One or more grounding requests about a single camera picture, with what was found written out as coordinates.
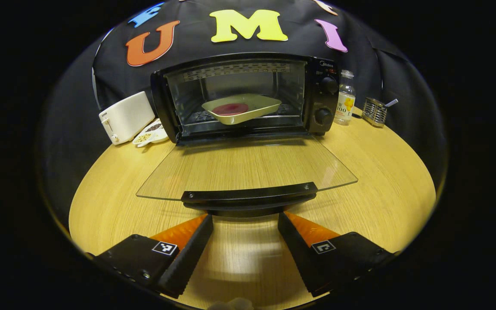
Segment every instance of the bottle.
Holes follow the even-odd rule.
[[[353,72],[342,70],[342,78],[338,90],[338,106],[334,122],[340,125],[350,125],[352,108],[355,104],[355,89],[353,88]]]

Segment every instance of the bottle label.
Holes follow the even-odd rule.
[[[338,93],[338,106],[336,108],[336,117],[349,120],[352,114],[352,108],[355,104],[355,96],[342,92]]]

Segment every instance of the metal utensil holder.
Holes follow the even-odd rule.
[[[382,102],[366,97],[365,106],[363,107],[363,118],[372,126],[384,127],[388,108]]]

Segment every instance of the blue letter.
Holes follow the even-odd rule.
[[[152,8],[146,10],[145,12],[142,12],[141,14],[135,16],[132,18],[128,24],[131,22],[135,23],[134,28],[137,28],[138,26],[141,26],[144,22],[147,20],[153,18],[155,15],[158,14],[158,11],[160,10],[160,6],[164,4],[164,2],[158,3],[157,5],[153,6]]]

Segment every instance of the wooden table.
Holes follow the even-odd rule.
[[[389,128],[353,118],[333,124],[317,139],[358,178],[319,192],[289,211],[339,234],[356,231],[390,252],[415,238],[435,206],[431,176],[415,151]],[[136,196],[175,147],[110,145],[93,164],[71,204],[69,228],[83,250],[99,255],[130,234],[152,236],[200,211],[180,201]],[[236,297],[255,308],[278,309],[313,300],[277,230],[276,214],[260,218],[214,217],[214,232],[179,302],[207,308]]]

